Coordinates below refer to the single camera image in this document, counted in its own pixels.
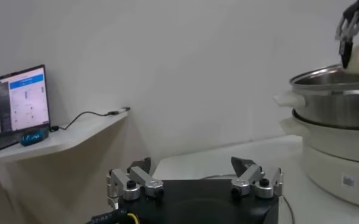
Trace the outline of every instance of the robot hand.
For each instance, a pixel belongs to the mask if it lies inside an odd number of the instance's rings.
[[[351,58],[353,37],[359,32],[359,0],[344,12],[336,30],[336,39],[340,40],[339,54],[346,68]]]

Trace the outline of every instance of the label sticker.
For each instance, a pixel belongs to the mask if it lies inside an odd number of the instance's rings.
[[[354,177],[342,173],[341,184],[343,188],[353,189],[355,186]]]

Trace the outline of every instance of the white pot handle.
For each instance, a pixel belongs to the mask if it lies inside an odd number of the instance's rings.
[[[272,98],[280,107],[301,108],[305,107],[305,98],[292,91],[278,94]]]
[[[309,129],[306,126],[300,124],[293,117],[286,118],[280,121],[279,124],[287,135],[297,135],[301,137],[307,137],[310,135]]]

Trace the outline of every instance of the stainless steel pot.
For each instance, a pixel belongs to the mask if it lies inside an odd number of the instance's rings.
[[[359,130],[359,75],[333,65],[298,75],[290,84],[291,91],[274,96],[278,105],[294,108],[306,122]]]

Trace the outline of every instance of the yellow cable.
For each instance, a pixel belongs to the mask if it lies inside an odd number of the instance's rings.
[[[133,213],[128,213],[127,214],[129,217],[131,217],[134,221],[135,221],[135,224],[140,224],[139,221],[138,221],[138,218],[135,214]]]

